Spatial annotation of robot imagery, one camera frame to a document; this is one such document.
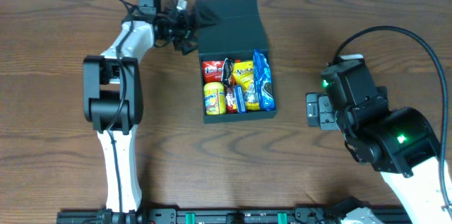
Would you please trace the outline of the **red snack bag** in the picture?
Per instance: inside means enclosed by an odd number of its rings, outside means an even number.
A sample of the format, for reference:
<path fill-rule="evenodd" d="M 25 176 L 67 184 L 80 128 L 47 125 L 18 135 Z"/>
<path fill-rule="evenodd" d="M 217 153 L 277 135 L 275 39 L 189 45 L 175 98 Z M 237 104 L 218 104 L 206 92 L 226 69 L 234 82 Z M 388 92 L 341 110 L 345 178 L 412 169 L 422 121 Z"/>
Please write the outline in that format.
<path fill-rule="evenodd" d="M 223 61 L 203 61 L 203 80 L 204 83 L 220 82 L 222 77 L 222 66 Z M 226 103 L 226 114 L 237 113 L 237 104 L 234 95 L 234 87 L 236 85 L 233 77 L 233 86 L 231 88 L 225 87 L 225 103 Z"/>

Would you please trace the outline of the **black gift box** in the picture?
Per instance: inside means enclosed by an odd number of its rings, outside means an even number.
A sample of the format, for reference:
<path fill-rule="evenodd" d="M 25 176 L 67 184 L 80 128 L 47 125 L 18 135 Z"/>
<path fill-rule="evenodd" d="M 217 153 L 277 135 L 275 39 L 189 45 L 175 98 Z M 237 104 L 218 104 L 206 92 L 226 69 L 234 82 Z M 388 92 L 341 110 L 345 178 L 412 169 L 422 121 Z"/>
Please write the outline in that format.
<path fill-rule="evenodd" d="M 198 0 L 195 5 L 198 30 L 198 57 L 203 80 L 203 61 L 223 61 L 226 58 L 253 61 L 255 49 L 268 57 L 269 44 L 258 12 L 257 0 Z M 253 119 L 269 119 L 276 115 L 275 109 L 249 111 L 247 113 L 206 115 L 203 94 L 203 121 L 206 124 L 238 122 Z"/>

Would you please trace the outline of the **blue Oreo cookie pack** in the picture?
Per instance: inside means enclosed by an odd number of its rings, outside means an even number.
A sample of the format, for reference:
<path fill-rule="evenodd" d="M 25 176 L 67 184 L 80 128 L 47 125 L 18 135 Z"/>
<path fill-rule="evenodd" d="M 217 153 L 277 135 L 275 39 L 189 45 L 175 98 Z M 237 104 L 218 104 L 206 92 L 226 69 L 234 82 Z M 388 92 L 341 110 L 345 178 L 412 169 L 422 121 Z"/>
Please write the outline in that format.
<path fill-rule="evenodd" d="M 254 85 L 258 95 L 259 106 L 262 110 L 271 111 L 275 109 L 275 98 L 273 95 L 273 80 L 270 65 L 263 52 L 255 49 L 253 53 L 254 63 Z"/>

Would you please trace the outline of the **black Mars candy wrapper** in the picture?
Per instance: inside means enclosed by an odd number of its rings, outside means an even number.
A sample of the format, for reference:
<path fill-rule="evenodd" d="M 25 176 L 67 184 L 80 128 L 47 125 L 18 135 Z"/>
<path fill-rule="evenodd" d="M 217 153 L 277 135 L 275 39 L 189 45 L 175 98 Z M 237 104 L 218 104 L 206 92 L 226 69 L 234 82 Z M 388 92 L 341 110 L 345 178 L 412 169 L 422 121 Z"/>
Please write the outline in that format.
<path fill-rule="evenodd" d="M 233 68 L 234 68 L 234 60 L 230 58 L 226 58 L 223 62 L 222 66 L 222 77 L 221 83 L 227 87 L 231 88 L 233 86 Z"/>

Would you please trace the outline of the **yellow Mentos gum bottle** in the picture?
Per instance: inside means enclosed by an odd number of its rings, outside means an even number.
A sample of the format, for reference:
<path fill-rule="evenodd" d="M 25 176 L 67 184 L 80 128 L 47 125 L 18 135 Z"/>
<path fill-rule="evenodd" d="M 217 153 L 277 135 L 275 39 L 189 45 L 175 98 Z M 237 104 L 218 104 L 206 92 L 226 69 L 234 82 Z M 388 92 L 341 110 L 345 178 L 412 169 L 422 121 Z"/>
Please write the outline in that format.
<path fill-rule="evenodd" d="M 204 105 L 207 115 L 226 113 L 225 87 L 220 82 L 207 83 L 203 87 Z"/>

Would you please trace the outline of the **yellow snack bag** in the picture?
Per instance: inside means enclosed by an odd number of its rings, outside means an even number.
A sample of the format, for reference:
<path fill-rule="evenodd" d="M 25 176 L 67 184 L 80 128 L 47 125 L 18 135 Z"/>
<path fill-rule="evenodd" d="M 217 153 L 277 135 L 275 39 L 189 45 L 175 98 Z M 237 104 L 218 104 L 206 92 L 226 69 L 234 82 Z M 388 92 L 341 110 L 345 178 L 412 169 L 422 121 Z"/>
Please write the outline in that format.
<path fill-rule="evenodd" d="M 261 108 L 254 85 L 253 61 L 241 61 L 235 63 L 232 75 L 236 84 L 242 87 L 246 108 L 249 111 L 259 111 Z"/>

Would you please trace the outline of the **blue Eclipse mint tin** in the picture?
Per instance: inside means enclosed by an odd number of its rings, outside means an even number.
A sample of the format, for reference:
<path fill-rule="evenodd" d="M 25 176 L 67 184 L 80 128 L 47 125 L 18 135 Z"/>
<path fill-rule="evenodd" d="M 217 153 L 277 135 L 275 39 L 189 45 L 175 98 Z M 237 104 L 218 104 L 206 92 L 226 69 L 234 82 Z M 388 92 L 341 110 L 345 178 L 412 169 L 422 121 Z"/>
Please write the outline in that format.
<path fill-rule="evenodd" d="M 246 101 L 244 99 L 244 92 L 243 92 L 241 86 L 234 87 L 234 95 L 235 95 L 236 104 L 237 104 L 237 112 L 240 114 L 247 113 Z"/>

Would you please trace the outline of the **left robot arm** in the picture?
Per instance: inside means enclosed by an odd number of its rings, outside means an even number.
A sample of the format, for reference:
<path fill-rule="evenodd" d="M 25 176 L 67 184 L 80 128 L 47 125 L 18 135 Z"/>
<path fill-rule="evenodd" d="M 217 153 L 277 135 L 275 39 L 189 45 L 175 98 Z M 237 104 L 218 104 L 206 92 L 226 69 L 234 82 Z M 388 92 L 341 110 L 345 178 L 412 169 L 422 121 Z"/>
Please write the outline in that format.
<path fill-rule="evenodd" d="M 123 19 L 108 49 L 83 60 L 83 111 L 102 146 L 108 211 L 136 213 L 141 205 L 136 168 L 136 134 L 143 117 L 140 62 L 158 40 L 183 54 L 192 52 L 197 26 L 196 16 L 185 10 L 153 14 L 140 8 Z"/>

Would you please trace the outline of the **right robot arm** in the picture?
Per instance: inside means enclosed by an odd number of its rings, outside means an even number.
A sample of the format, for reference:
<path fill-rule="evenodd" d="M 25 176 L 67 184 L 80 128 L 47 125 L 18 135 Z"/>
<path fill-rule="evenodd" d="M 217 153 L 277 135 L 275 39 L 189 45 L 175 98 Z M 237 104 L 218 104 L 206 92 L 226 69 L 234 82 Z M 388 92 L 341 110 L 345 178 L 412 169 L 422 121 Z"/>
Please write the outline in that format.
<path fill-rule="evenodd" d="M 321 72 L 322 93 L 307 93 L 310 127 L 338 130 L 359 164 L 381 174 L 412 223 L 450 223 L 438 168 L 440 143 L 425 116 L 412 107 L 391 111 L 387 90 L 376 86 L 363 59 Z"/>

